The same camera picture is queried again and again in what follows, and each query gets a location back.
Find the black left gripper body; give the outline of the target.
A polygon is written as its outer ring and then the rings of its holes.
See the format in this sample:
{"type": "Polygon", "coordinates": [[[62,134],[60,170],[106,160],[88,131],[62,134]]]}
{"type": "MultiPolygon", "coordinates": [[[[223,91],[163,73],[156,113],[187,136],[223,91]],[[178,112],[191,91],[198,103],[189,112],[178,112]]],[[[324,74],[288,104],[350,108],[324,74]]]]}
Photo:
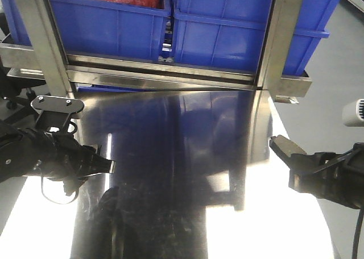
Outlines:
{"type": "Polygon", "coordinates": [[[96,150],[81,145],[72,135],[32,128],[18,129],[18,149],[24,149],[16,166],[18,177],[45,176],[56,181],[84,180],[95,173],[96,150]]]}

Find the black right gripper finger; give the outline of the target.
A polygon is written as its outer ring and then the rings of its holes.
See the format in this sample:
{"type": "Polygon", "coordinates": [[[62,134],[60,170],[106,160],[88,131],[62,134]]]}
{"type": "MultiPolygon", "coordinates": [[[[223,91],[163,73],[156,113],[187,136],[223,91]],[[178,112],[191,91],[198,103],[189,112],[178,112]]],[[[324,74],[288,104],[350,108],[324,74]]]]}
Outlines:
{"type": "Polygon", "coordinates": [[[293,153],[289,158],[288,167],[297,174],[314,174],[322,169],[327,161],[333,160],[339,154],[334,152],[316,152],[314,154],[293,153]]]}
{"type": "Polygon", "coordinates": [[[291,169],[288,185],[298,193],[312,194],[316,198],[338,198],[337,178],[334,170],[299,174],[291,169]]]}

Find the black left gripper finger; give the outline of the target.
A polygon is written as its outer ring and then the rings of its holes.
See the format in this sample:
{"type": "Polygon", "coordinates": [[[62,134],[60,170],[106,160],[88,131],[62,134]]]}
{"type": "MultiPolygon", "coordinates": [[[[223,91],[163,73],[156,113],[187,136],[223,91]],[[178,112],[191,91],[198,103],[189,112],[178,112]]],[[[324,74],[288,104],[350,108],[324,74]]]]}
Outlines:
{"type": "Polygon", "coordinates": [[[115,161],[95,154],[91,145],[86,145],[85,150],[86,176],[114,173],[115,161]]]}

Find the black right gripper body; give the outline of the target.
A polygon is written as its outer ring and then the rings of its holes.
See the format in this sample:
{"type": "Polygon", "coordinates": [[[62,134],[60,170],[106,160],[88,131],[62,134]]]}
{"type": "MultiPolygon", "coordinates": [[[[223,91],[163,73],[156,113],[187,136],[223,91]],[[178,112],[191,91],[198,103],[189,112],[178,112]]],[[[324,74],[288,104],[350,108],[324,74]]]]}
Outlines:
{"type": "Polygon", "coordinates": [[[363,143],[355,143],[345,153],[330,152],[328,197],[334,203],[363,208],[363,143]]]}

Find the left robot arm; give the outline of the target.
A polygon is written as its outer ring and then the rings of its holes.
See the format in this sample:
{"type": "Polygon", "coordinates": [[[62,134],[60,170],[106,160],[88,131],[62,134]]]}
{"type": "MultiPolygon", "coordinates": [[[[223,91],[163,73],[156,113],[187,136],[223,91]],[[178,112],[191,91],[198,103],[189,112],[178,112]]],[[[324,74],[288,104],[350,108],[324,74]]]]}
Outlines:
{"type": "Polygon", "coordinates": [[[112,173],[108,160],[72,135],[19,129],[1,121],[1,182],[13,177],[44,176],[55,181],[112,173]]]}

